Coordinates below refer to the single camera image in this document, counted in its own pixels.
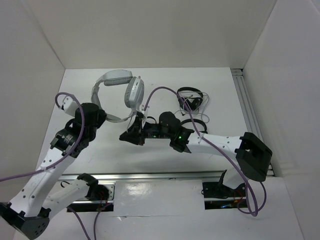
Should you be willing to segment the white over-ear headphones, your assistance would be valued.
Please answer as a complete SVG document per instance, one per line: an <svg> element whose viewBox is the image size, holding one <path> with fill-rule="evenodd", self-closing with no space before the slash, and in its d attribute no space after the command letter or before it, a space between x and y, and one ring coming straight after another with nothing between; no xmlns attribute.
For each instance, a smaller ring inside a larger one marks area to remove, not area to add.
<svg viewBox="0 0 320 240"><path fill-rule="evenodd" d="M139 76L129 70L115 69L106 72L95 82L91 90L91 102L106 112L106 120L121 123L134 117L144 99L145 84ZM120 110L129 109L128 116L118 117Z"/></svg>

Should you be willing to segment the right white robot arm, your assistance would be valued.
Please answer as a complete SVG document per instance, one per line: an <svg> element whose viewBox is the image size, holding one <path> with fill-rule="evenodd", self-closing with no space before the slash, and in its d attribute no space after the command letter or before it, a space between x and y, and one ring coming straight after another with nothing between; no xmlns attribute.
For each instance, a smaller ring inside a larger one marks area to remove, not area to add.
<svg viewBox="0 0 320 240"><path fill-rule="evenodd" d="M214 184L214 197L225 199L245 185L246 180L264 182L271 163L272 151L255 134L219 136L206 130L197 133L183 126L175 115L166 111L157 123L146 122L138 113L133 124L119 136L119 140L142 146L146 139L169 139L170 147L179 153L205 153L227 156L232 168L226 169Z"/></svg>

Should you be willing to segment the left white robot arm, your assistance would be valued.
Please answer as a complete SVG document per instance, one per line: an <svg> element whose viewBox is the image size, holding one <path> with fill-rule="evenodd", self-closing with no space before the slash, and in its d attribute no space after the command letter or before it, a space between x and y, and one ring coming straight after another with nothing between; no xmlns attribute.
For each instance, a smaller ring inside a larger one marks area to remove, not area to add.
<svg viewBox="0 0 320 240"><path fill-rule="evenodd" d="M58 131L50 148L22 190L7 203L1 203L0 216L30 240L44 233L50 220L80 199L106 203L109 190L90 174L82 173L62 190L50 191L81 151L96 137L106 113L96 104L83 103L70 112L73 117Z"/></svg>

